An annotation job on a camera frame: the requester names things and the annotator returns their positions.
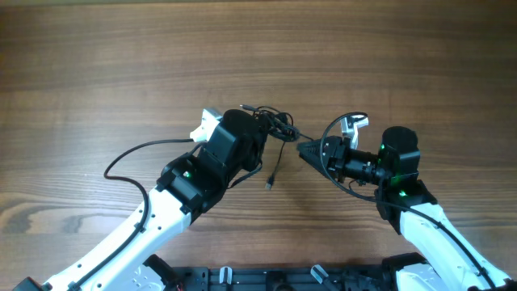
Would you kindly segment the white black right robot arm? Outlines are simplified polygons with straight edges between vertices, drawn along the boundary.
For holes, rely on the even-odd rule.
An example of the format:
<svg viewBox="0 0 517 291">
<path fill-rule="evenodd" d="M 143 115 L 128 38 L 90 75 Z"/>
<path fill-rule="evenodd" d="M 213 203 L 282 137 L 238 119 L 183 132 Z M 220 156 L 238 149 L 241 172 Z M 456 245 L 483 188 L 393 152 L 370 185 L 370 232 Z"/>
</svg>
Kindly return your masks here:
<svg viewBox="0 0 517 291">
<path fill-rule="evenodd" d="M 379 266 L 352 268 L 343 283 L 377 290 L 514 290 L 515 280 L 476 251 L 455 229 L 418 177 L 416 133 L 383 132 L 377 154 L 357 150 L 349 137 L 323 136 L 297 146 L 300 157 L 338 187 L 345 179 L 376 186 L 370 201 L 382 219 L 416 247 Z"/>
</svg>

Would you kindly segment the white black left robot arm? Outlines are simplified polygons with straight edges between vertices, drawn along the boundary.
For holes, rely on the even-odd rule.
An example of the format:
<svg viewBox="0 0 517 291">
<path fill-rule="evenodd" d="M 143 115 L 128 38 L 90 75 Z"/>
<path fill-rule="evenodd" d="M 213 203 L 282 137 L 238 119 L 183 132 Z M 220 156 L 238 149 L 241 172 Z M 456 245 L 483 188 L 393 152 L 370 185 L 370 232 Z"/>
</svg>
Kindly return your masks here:
<svg viewBox="0 0 517 291">
<path fill-rule="evenodd" d="M 43 284 L 31 277 L 17 290 L 163 290 L 163 272 L 148 259 L 163 244 L 184 232 L 225 192 L 253 175 L 273 119 L 257 109 L 202 113 L 190 134 L 193 150 L 169 162 L 143 202 L 92 251 Z"/>
</svg>

